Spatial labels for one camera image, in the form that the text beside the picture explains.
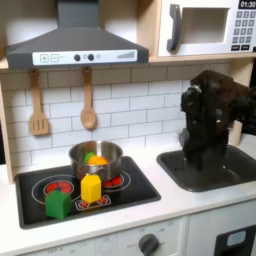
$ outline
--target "digital clock display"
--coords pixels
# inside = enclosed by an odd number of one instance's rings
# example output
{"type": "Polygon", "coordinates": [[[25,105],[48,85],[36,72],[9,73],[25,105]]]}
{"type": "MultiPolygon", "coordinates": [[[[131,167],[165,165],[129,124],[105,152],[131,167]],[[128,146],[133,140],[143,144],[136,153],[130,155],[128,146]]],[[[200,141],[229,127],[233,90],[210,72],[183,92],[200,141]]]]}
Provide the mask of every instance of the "digital clock display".
{"type": "Polygon", "coordinates": [[[240,0],[239,9],[256,9],[256,1],[240,0]]]}

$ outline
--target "microwave keypad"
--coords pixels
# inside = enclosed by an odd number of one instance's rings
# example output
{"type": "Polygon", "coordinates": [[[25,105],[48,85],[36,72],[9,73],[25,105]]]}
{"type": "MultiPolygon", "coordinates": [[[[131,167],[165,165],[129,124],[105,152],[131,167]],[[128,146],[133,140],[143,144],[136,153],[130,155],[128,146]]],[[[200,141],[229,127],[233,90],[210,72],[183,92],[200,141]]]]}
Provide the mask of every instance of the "microwave keypad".
{"type": "Polygon", "coordinates": [[[238,11],[236,14],[231,51],[248,51],[252,41],[256,11],[238,11]]]}

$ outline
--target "pot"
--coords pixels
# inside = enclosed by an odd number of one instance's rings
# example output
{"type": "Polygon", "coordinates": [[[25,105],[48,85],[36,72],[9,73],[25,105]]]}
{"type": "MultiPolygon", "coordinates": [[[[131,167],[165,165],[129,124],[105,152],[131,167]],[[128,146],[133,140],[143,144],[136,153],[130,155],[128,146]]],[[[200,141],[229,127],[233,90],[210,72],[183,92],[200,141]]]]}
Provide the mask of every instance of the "pot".
{"type": "Polygon", "coordinates": [[[120,176],[122,149],[107,141],[87,141],[72,147],[69,151],[74,176],[82,180],[86,174],[97,174],[102,182],[120,176]],[[90,165],[84,162],[88,153],[95,153],[108,160],[108,164],[90,165]]]}

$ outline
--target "yellow toy block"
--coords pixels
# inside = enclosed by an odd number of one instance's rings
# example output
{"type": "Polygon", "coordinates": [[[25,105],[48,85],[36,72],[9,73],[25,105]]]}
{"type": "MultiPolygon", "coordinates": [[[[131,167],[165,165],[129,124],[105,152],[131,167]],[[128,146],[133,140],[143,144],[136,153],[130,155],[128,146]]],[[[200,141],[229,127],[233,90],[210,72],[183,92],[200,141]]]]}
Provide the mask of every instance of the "yellow toy block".
{"type": "Polygon", "coordinates": [[[98,175],[86,175],[82,179],[81,198],[88,203],[101,199],[101,180],[98,175]]]}

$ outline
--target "wooden spatula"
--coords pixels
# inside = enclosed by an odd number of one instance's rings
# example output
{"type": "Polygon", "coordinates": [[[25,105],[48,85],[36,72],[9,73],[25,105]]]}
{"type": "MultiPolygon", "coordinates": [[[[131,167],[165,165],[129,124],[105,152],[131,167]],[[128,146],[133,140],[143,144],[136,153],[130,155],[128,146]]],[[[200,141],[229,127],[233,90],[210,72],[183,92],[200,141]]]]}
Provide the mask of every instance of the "wooden spatula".
{"type": "Polygon", "coordinates": [[[81,112],[81,122],[87,130],[95,128],[97,119],[95,112],[92,109],[92,70],[91,68],[84,68],[82,70],[84,75],[84,109],[81,112]]]}
{"type": "Polygon", "coordinates": [[[34,113],[29,120],[30,132],[33,135],[42,135],[49,133],[49,123],[46,116],[42,113],[41,97],[39,89],[39,72],[35,69],[29,71],[34,113]]]}

